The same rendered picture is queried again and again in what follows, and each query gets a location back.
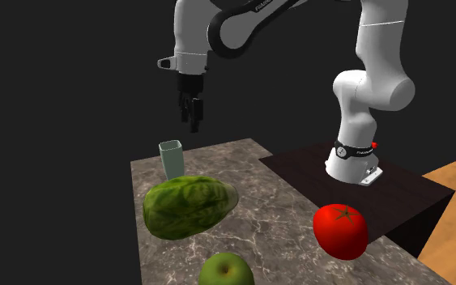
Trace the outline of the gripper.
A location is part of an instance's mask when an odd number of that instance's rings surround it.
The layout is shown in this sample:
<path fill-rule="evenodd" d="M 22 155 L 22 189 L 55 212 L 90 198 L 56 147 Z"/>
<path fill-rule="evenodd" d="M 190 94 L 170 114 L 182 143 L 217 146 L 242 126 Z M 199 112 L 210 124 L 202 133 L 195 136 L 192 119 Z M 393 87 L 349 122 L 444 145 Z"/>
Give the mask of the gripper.
<path fill-rule="evenodd" d="M 203 74 L 177 74 L 177 90 L 179 91 L 178 104 L 181 111 L 181 121 L 188 122 L 191 115 L 190 131 L 197 133 L 199 122 L 203 119 L 203 101 L 199 98 L 190 99 L 189 94 L 199 94 L 203 92 Z"/>

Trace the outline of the pale green square cup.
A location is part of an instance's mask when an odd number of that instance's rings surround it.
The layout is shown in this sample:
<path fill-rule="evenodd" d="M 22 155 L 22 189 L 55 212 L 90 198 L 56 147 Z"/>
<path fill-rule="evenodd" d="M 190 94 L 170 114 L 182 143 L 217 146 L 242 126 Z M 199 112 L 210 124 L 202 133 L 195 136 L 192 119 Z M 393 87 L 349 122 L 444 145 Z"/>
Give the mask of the pale green square cup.
<path fill-rule="evenodd" d="M 159 144 L 160 158 L 168 180 L 185 174 L 182 145 L 179 140 L 170 140 Z"/>

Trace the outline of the green lettuce head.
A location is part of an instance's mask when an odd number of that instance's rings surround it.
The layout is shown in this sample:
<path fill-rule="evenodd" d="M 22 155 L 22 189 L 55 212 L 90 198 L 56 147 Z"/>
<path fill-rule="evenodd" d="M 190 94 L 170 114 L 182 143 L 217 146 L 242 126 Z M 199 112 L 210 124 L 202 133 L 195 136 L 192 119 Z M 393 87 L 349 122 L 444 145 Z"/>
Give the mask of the green lettuce head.
<path fill-rule="evenodd" d="M 205 176 L 182 176 L 153 186 L 143 201 L 148 231 L 163 240 L 182 240 L 221 222 L 239 202 L 237 189 Z"/>

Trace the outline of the green apple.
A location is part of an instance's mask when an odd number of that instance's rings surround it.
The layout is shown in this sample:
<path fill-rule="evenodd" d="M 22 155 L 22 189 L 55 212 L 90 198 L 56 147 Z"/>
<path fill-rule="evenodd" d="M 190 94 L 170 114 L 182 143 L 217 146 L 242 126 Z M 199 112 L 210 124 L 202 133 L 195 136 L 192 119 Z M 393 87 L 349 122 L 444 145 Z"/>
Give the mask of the green apple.
<path fill-rule="evenodd" d="M 255 285 L 247 262 L 234 253 L 217 253 L 200 270 L 198 285 Z"/>

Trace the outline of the red tomato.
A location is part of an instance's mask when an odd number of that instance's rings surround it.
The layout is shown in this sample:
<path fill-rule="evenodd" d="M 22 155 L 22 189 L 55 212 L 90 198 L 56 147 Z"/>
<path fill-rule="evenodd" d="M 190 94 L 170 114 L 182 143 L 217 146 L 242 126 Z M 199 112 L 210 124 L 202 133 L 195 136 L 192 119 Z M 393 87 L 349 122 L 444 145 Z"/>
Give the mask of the red tomato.
<path fill-rule="evenodd" d="M 344 204 L 329 204 L 319 208 L 313 216 L 313 232 L 326 253 L 345 261 L 360 257 L 369 242 L 363 215 Z"/>

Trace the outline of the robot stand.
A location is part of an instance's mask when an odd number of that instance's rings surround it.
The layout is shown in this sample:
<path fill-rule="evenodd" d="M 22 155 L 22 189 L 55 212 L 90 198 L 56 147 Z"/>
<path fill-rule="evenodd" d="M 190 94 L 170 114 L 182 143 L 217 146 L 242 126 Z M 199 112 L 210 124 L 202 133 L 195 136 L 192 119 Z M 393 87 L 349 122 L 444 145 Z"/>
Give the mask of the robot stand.
<path fill-rule="evenodd" d="M 386 236 L 418 257 L 454 191 L 384 160 L 379 162 L 382 174 L 369 186 L 337 181 L 325 166 L 333 145 L 322 142 L 261 161 L 314 205 L 357 209 L 367 223 L 370 243 Z"/>

